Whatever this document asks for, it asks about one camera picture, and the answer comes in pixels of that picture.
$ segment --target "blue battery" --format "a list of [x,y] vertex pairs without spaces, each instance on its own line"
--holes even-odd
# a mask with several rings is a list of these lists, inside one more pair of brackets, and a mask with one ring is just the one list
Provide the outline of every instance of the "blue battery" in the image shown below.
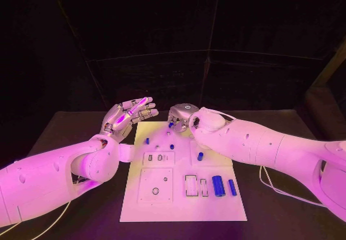
[[230,183],[233,195],[237,196],[237,187],[236,187],[234,180],[230,179],[230,180],[228,180],[228,183]]
[[198,154],[197,159],[198,159],[199,161],[202,161],[202,158],[204,158],[204,153],[201,152],[201,153]]
[[227,195],[224,183],[223,183],[223,176],[214,176],[212,178],[212,185],[217,197],[224,197]]

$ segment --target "white robotic arm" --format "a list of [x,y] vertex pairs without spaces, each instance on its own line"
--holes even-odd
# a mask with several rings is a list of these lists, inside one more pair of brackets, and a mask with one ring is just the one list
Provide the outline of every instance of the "white robotic arm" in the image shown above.
[[[109,181],[120,161],[129,162],[132,145],[120,144],[133,124],[156,116],[152,97],[117,104],[100,134],[88,141],[34,155],[0,170],[0,227],[51,212]],[[74,182],[73,173],[86,181]]]
[[227,114],[185,103],[171,108],[168,121],[178,132],[191,129],[202,148],[295,177],[346,221],[346,141],[310,140],[230,115],[228,121],[223,115]]

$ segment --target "dark table surface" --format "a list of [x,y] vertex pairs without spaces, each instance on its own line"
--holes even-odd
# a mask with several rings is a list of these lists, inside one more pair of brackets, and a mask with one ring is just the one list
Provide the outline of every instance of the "dark table surface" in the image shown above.
[[[295,110],[224,112],[286,134],[315,138]],[[149,121],[166,121],[168,114],[169,111],[162,111]],[[106,112],[58,112],[29,155],[87,141],[100,132],[104,116]],[[135,138],[136,128],[123,142],[133,144]],[[61,220],[39,239],[346,239],[346,223],[329,210],[276,193],[260,181],[260,167],[236,161],[248,221],[120,222],[129,169],[130,164],[122,162],[114,178],[71,202]],[[269,173],[277,188],[316,201],[295,178],[274,170]],[[31,240],[50,227],[64,208],[21,223],[0,239]]]

